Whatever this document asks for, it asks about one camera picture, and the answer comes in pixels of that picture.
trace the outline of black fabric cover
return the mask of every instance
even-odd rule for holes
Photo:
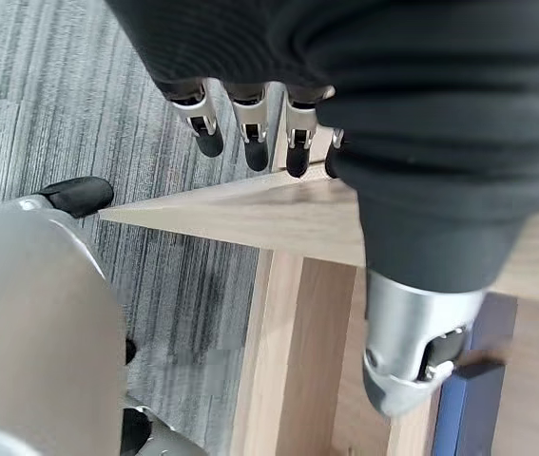
[[[158,83],[331,84],[369,267],[489,285],[539,211],[539,0],[108,0]]]

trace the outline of striped carpet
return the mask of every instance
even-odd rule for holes
[[[253,175],[212,88],[225,138],[215,160],[196,151],[101,0],[0,0],[0,201],[84,175],[113,183],[115,204]],[[274,129],[280,96],[272,87]],[[97,218],[83,227],[140,346],[133,395],[226,454],[257,252]]]

